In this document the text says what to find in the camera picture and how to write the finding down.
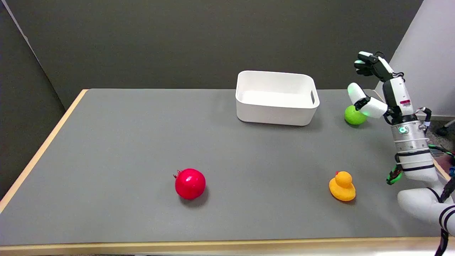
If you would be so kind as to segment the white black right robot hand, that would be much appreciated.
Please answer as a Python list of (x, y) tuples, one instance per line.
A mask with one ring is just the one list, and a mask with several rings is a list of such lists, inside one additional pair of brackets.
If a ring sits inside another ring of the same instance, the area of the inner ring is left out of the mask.
[(369, 118), (384, 118), (390, 125), (416, 121), (403, 72), (396, 73), (378, 54), (360, 51), (354, 67), (359, 75), (376, 76), (382, 82), (385, 101), (368, 96), (357, 83), (348, 85), (349, 98), (355, 109)]

